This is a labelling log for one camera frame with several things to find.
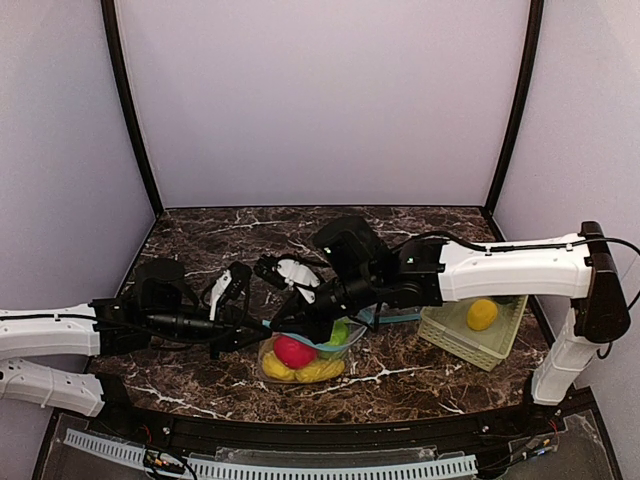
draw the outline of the yellow ball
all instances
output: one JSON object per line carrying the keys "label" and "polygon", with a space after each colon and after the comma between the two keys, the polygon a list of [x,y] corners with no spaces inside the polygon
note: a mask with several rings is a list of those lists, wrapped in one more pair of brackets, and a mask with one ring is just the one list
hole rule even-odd
{"label": "yellow ball", "polygon": [[473,302],[467,312],[467,325],[471,330],[481,332],[491,326],[498,318],[498,306],[484,298]]}

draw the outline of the yellow fruit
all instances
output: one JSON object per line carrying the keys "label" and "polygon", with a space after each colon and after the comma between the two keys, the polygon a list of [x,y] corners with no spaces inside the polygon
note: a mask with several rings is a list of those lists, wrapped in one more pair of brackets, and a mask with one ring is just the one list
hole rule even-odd
{"label": "yellow fruit", "polygon": [[476,300],[467,312],[467,325],[471,330],[481,332],[491,326],[498,317],[498,306],[484,298]]}
{"label": "yellow fruit", "polygon": [[300,383],[313,383],[329,380],[337,377],[344,371],[344,361],[342,359],[314,360],[309,365],[300,370],[296,370],[296,380]]}
{"label": "yellow fruit", "polygon": [[269,352],[263,357],[262,370],[268,377],[284,382],[291,382],[296,378],[295,372],[278,360],[273,352]]}

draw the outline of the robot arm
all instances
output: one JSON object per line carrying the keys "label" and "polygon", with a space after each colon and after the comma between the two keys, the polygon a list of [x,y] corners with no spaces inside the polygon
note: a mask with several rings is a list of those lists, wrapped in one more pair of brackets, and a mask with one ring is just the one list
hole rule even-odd
{"label": "robot arm", "polygon": [[[572,299],[565,326],[531,387],[534,404],[557,405],[598,348],[630,325],[602,239],[600,226],[585,222],[579,234],[542,241],[471,244],[434,232],[389,248],[362,218],[342,218],[314,238],[337,277],[314,288],[313,300],[295,293],[271,326],[321,343],[333,321],[376,303],[407,308],[479,296],[565,296]],[[269,272],[267,266],[259,262],[255,271],[277,285],[272,274],[278,269]]]}
{"label": "robot arm", "polygon": [[[182,305],[182,266],[167,259],[145,265],[133,293],[57,310],[0,311],[0,399],[11,398],[98,415],[107,402],[127,402],[122,383],[108,375],[73,374],[18,357],[54,354],[114,355],[144,349],[152,335],[209,343],[211,355],[234,351],[271,332],[245,310],[228,305],[248,298],[251,269],[232,264],[212,284],[209,309]],[[247,330],[254,332],[247,339]]]}
{"label": "robot arm", "polygon": [[[585,222],[579,234],[544,241],[472,244],[447,232],[432,232],[389,248],[362,218],[345,217],[313,239],[328,261],[322,266],[336,273],[331,280],[311,271],[308,265],[320,266],[318,262],[290,256],[262,257],[254,271],[277,288],[296,290],[272,319],[271,329],[298,333],[315,343],[329,340],[335,320],[374,304],[407,308],[488,295],[569,297],[572,307],[566,324],[531,385],[531,402],[551,406],[562,401],[597,349],[620,338],[630,325],[603,239],[597,223]],[[158,336],[207,343],[212,358],[217,358],[219,352],[268,338],[271,330],[247,314],[250,276],[249,267],[234,262],[210,286],[208,306],[184,283],[182,265],[158,259],[138,269],[134,288],[122,297],[60,310],[4,311],[0,398],[66,405],[95,415],[105,399],[118,396],[113,382],[107,387],[104,380],[85,376],[69,384],[65,372],[14,357],[124,354],[147,348],[151,337]],[[229,305],[242,291],[244,309]],[[191,304],[183,305],[183,297]],[[201,308],[201,303],[208,308]],[[11,361],[23,362],[21,375],[9,368]],[[82,387],[69,389],[74,382]]]}

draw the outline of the blue object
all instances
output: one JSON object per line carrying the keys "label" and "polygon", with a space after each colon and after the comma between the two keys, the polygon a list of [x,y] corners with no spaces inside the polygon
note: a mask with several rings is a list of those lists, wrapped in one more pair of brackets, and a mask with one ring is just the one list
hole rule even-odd
{"label": "blue object", "polygon": [[[369,325],[373,324],[373,316],[374,316],[373,312],[369,309],[360,310],[358,312],[358,318],[363,322],[368,323]],[[381,324],[382,323],[402,323],[402,322],[413,322],[415,320],[420,320],[419,313],[413,313],[410,315],[396,315],[393,317],[381,317],[380,323]],[[263,320],[262,324],[265,327],[269,327],[271,325],[271,322],[269,320]],[[367,331],[366,328],[362,328],[362,330],[358,332],[357,335],[355,335],[355,337],[352,340],[345,343],[344,345],[324,345],[322,343],[313,343],[308,338],[303,337],[302,335],[298,335],[297,333],[282,333],[282,335],[286,335],[287,337],[293,338],[294,340],[297,340],[300,343],[304,343],[305,345],[308,345],[309,347],[313,347],[316,350],[319,350],[321,352],[335,353],[335,352],[342,352],[347,348],[349,348],[351,345],[355,344],[358,340],[360,340],[364,336],[366,331]]]}

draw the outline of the black frame pole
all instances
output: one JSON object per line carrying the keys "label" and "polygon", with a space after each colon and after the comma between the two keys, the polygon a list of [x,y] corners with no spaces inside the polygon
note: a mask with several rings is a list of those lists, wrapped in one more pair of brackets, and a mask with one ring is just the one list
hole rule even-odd
{"label": "black frame pole", "polygon": [[149,202],[151,203],[153,212],[157,218],[162,214],[162,212],[164,212],[164,206],[160,199],[158,186],[153,178],[153,171],[151,170],[149,157],[147,156],[147,151],[144,147],[140,124],[138,123],[138,116],[133,104],[133,97],[131,96],[129,77],[127,76],[124,55],[122,53],[122,43],[120,42],[120,30],[118,28],[118,16],[116,13],[115,2],[114,0],[101,0],[101,4],[104,30],[107,36],[107,44],[109,46],[109,56],[111,57],[111,66],[113,68],[113,76],[115,78],[118,95],[120,97],[122,113],[127,124],[129,138],[131,139],[131,146],[136,157],[140,175],[142,176],[144,188],[147,192],[147,197],[149,197]]}
{"label": "black frame pole", "polygon": [[544,0],[531,0],[529,22],[524,40],[524,49],[522,51],[522,61],[520,62],[520,73],[518,74],[518,83],[513,97],[509,123],[507,124],[507,131],[505,132],[504,141],[502,142],[502,150],[498,157],[498,165],[493,175],[489,195],[484,205],[491,214],[493,214],[498,205],[500,192],[502,191],[504,180],[507,176],[507,170],[509,169],[509,163],[511,163],[511,156],[513,155],[513,148],[515,147],[518,137],[518,130],[520,130],[520,122],[522,121],[522,114],[524,113],[524,107],[527,102],[527,94],[529,93],[529,85],[533,74],[533,64],[536,58],[536,50],[538,49],[543,7]]}

